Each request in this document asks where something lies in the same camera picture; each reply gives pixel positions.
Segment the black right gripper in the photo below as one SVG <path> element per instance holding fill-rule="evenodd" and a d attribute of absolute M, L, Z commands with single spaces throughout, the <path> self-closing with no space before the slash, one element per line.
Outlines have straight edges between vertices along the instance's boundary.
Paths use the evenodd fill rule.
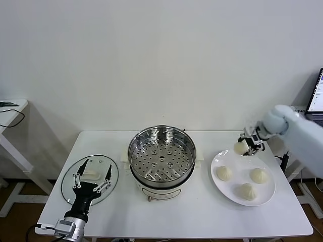
<path fill-rule="evenodd" d="M 264 143 L 267 141 L 267 138 L 260 132 L 260 127 L 256 127 L 254 129 L 253 134 L 253 146 L 249 146 L 248 150 L 244 153 L 244 155 L 255 155 L 258 151 L 264 151 L 265 145 Z M 239 143 L 249 144 L 250 136 L 245 133 L 241 133 L 238 138 Z"/>

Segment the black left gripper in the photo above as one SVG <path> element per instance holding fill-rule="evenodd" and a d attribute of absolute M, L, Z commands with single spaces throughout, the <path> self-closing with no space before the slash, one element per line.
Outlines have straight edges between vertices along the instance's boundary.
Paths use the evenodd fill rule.
<path fill-rule="evenodd" d="M 73 192 L 76 195 L 75 201 L 69 211 L 64 214 L 64 217 L 73 217 L 88 222 L 88 213 L 90 203 L 101 196 L 111 185 L 112 165 L 110 164 L 106 173 L 105 179 L 99 185 L 85 181 L 80 182 L 80 177 L 83 175 L 89 159 L 78 168 L 73 174 L 74 185 Z"/>

